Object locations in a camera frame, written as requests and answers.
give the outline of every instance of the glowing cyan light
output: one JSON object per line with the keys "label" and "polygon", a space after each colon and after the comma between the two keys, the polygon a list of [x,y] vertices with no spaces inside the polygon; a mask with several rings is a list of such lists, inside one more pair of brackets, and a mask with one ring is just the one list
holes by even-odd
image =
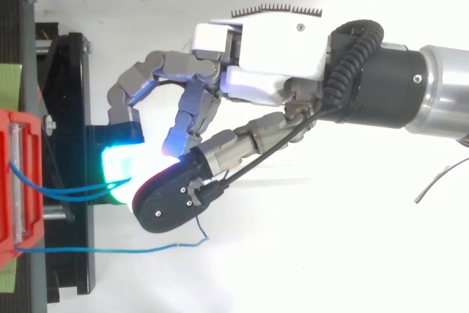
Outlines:
{"label": "glowing cyan light", "polygon": [[147,143],[107,147],[102,153],[104,178],[107,183],[128,179],[115,188],[111,195],[132,210],[133,196],[149,178],[177,163],[179,159],[162,155],[160,146]]}

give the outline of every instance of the silver metal cylinder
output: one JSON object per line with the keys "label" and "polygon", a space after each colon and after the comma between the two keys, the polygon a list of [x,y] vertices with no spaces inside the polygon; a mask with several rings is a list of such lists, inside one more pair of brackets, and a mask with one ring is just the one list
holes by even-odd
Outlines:
{"label": "silver metal cylinder", "polygon": [[46,55],[51,46],[51,40],[37,40],[36,41],[36,55]]}
{"label": "silver metal cylinder", "polygon": [[469,135],[469,51],[427,45],[425,96],[410,133],[463,139]]}
{"label": "silver metal cylinder", "polygon": [[62,205],[46,205],[44,206],[44,220],[62,220],[66,219],[64,208]]}

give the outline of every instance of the gray wire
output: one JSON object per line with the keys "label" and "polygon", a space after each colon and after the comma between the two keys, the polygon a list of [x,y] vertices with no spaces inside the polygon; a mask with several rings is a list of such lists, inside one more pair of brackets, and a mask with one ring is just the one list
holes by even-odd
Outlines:
{"label": "gray wire", "polygon": [[445,176],[445,175],[448,174],[452,169],[454,169],[456,166],[461,165],[462,163],[464,163],[464,162],[466,162],[466,161],[469,161],[469,158],[463,159],[463,160],[461,160],[459,163],[456,163],[456,164],[454,164],[453,166],[451,166],[451,167],[447,168],[446,170],[443,170],[441,173],[439,173],[439,174],[434,178],[434,180],[417,196],[417,198],[414,200],[414,202],[415,202],[416,204],[418,204],[418,203],[424,198],[424,196],[427,194],[427,192],[430,191],[430,188],[432,188],[433,185],[434,185],[435,183],[437,183],[437,181],[438,181],[441,177]]}

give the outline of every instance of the robotic hand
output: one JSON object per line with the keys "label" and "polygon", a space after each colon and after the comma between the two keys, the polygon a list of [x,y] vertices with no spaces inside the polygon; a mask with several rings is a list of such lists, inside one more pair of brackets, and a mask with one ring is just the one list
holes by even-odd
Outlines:
{"label": "robotic hand", "polygon": [[[184,85],[163,152],[180,162],[149,179],[133,212],[150,232],[202,213],[229,185],[275,151],[298,142],[317,119],[469,141],[469,52],[434,46],[409,51],[382,43],[374,21],[327,33],[322,12],[262,5],[196,27],[190,54],[155,51],[108,92],[110,124],[138,122],[133,106],[161,84]],[[221,98],[274,112],[202,142]],[[227,179],[212,179],[260,154]]]}

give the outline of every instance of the black cable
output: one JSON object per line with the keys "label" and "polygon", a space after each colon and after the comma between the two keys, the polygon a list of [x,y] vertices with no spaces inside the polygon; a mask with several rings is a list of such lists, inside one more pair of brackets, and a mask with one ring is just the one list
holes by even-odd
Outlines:
{"label": "black cable", "polygon": [[324,82],[323,106],[344,104],[348,87],[360,75],[363,66],[376,53],[384,37],[384,30],[377,22],[356,20],[343,24],[332,34],[358,36],[352,47],[342,54],[339,63]]}
{"label": "black cable", "polygon": [[456,166],[461,165],[462,163],[464,163],[464,162],[466,162],[466,161],[469,161],[469,158],[463,159],[463,160],[461,160],[459,163],[456,163],[456,164],[454,164],[452,167],[447,168],[447,170],[444,170],[443,172],[439,173],[439,174],[436,176],[436,178],[418,195],[418,197],[414,200],[414,202],[415,202],[416,204],[418,204],[418,203],[424,198],[424,196],[426,195],[426,193],[427,193],[428,191],[430,191],[430,188],[432,188],[433,185],[434,185],[435,183],[437,183],[437,181],[438,181],[441,177],[445,176],[445,175],[448,174],[452,169],[454,169]]}
{"label": "black cable", "polygon": [[258,166],[261,162],[263,162],[265,159],[269,158],[273,153],[277,152],[280,150],[285,144],[290,142],[291,139],[293,139],[296,135],[298,135],[303,129],[308,127],[311,123],[313,123],[315,120],[319,119],[320,117],[323,117],[326,114],[329,114],[333,111],[339,110],[341,106],[334,106],[332,108],[328,108],[326,110],[319,110],[317,113],[312,114],[308,119],[305,119],[302,123],[300,123],[296,128],[292,130],[288,135],[286,135],[284,138],[282,138],[279,142],[274,144],[269,150],[261,154],[258,158],[254,159],[252,162],[250,162],[248,165],[244,166],[242,169],[238,170],[235,172],[232,176],[228,177],[226,180],[221,181],[223,183],[223,186],[228,186],[240,177],[242,177],[244,174],[247,172],[251,171],[254,169],[256,166]]}

